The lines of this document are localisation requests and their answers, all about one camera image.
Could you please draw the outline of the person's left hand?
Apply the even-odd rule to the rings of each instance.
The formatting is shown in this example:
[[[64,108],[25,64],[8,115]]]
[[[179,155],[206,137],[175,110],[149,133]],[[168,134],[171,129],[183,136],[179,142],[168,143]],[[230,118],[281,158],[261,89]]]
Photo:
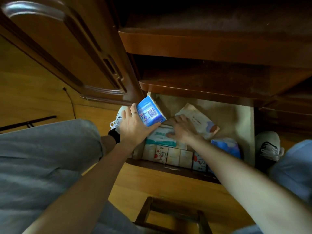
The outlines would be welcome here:
[[[144,133],[144,126],[137,111],[137,104],[133,103],[122,112],[122,122],[120,124],[121,143],[133,151],[149,135]]]

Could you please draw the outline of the person's right hand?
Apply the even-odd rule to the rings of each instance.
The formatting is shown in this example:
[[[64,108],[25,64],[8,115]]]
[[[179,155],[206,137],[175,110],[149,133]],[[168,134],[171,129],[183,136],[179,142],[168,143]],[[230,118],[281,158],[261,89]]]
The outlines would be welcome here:
[[[170,123],[173,126],[174,132],[177,135],[176,141],[195,148],[201,143],[204,143],[204,138],[196,131],[193,123],[185,115],[178,115],[170,118]]]

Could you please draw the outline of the blue tissue packet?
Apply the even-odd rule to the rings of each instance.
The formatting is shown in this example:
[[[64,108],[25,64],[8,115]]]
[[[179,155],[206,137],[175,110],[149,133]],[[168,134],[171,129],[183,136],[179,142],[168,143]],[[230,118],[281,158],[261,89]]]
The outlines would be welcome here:
[[[158,122],[163,123],[167,120],[157,103],[150,95],[147,95],[137,104],[137,111],[142,122],[147,127],[150,127]]]

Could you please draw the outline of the person's left forearm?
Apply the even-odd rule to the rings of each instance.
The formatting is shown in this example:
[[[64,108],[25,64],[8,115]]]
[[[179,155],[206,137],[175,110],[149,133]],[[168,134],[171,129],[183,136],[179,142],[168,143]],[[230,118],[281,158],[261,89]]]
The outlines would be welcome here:
[[[123,140],[63,193],[22,234],[90,234],[127,157],[137,145]]]

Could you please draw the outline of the person's white shoe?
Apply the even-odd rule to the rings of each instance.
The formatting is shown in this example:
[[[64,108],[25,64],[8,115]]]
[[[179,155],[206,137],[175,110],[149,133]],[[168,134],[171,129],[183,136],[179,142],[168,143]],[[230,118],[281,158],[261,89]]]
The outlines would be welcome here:
[[[275,165],[284,154],[279,135],[274,131],[263,131],[255,136],[255,168],[263,173]]]
[[[122,112],[125,111],[128,107],[127,106],[121,106],[117,115],[116,119],[110,123],[111,130],[109,133],[116,132],[120,134],[120,124],[122,122]]]

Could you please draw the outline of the blue plastic wrapped packet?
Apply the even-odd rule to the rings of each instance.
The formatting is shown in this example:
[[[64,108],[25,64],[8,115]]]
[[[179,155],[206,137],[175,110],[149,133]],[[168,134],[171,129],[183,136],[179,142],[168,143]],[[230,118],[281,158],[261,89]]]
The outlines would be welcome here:
[[[215,138],[211,140],[211,143],[232,156],[242,159],[240,148],[238,143],[232,138]]]

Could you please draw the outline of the brown paper drawer liner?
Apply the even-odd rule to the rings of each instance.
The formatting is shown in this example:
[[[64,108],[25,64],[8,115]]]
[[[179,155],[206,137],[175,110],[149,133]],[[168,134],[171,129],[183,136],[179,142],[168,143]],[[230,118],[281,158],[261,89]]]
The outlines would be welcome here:
[[[220,128],[213,138],[232,138],[242,148],[249,148],[253,144],[254,113],[252,107],[151,92],[148,92],[148,95],[157,103],[166,118],[175,117],[176,113],[190,103]]]

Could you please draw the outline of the narrow wooden cabinet shelf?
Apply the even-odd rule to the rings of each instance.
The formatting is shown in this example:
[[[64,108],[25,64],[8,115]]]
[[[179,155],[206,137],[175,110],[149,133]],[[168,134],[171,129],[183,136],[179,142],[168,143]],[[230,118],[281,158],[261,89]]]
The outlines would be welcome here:
[[[312,69],[266,66],[148,68],[142,90],[165,95],[261,107],[312,76]]]

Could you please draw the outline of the wooden drawer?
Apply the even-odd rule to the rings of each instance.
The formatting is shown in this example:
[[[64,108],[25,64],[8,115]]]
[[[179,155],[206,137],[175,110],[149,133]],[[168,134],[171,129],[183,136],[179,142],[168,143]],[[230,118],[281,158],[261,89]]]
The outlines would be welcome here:
[[[166,118],[173,117],[187,103],[193,105],[216,124],[220,130],[212,136],[212,139],[231,138],[238,143],[242,160],[247,164],[255,165],[255,126],[254,108],[250,106],[235,105],[212,100],[169,96],[148,92],[164,112]],[[143,147],[139,145],[134,154],[126,163],[142,168],[152,169],[165,173],[171,173],[196,180],[219,184],[215,175],[208,170],[202,172],[193,168],[184,168],[169,164],[161,164],[142,159]]]

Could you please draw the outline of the person's right white shoe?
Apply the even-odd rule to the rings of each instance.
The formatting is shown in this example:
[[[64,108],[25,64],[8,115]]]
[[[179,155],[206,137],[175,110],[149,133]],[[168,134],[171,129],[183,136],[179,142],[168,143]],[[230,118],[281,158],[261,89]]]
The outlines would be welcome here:
[[[275,165],[284,154],[279,135],[274,131],[263,131],[255,136],[255,168],[263,173]]]

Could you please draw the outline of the wide wooden cabinet shelf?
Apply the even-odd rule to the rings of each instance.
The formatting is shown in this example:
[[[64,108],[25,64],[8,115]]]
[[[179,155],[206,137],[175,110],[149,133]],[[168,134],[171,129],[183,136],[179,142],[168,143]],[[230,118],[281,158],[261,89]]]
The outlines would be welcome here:
[[[131,54],[312,69],[312,35],[125,27]]]

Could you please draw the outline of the person's leg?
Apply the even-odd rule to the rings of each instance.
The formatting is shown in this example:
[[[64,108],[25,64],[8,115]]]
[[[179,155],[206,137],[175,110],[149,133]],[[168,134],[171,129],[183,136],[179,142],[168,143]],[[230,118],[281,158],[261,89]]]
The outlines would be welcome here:
[[[312,140],[291,147],[273,166],[270,178],[290,190],[312,210]],[[233,234],[263,234],[256,225],[234,231]]]
[[[116,146],[88,120],[0,135],[0,234],[22,234]],[[139,234],[109,201],[90,234]]]

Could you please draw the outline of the wooden cabinet door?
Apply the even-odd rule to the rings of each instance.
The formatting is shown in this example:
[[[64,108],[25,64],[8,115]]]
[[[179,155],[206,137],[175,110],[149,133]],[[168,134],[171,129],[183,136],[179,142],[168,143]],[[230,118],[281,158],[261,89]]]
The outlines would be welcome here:
[[[0,35],[84,99],[131,105],[145,97],[111,0],[0,0]]]

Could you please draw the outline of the black metal stand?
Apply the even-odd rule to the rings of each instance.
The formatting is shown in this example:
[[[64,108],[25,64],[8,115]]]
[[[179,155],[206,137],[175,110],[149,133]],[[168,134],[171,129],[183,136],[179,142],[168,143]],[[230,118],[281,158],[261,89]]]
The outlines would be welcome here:
[[[43,122],[43,121],[54,119],[54,118],[57,118],[57,116],[53,115],[53,116],[49,116],[49,117],[44,117],[44,118],[34,119],[34,120],[16,123],[16,124],[8,125],[8,126],[3,126],[3,127],[0,127],[0,132],[6,131],[6,130],[11,130],[11,129],[16,129],[18,127],[23,127],[23,126],[27,126],[27,128],[33,128],[34,123]]]

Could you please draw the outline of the person's right leg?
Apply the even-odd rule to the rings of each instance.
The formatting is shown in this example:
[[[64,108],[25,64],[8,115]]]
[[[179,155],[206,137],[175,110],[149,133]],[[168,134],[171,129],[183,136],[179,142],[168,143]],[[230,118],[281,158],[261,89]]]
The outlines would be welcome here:
[[[312,140],[291,147],[273,166],[270,178],[290,190],[312,210]],[[233,234],[263,234],[256,225],[234,231]]]

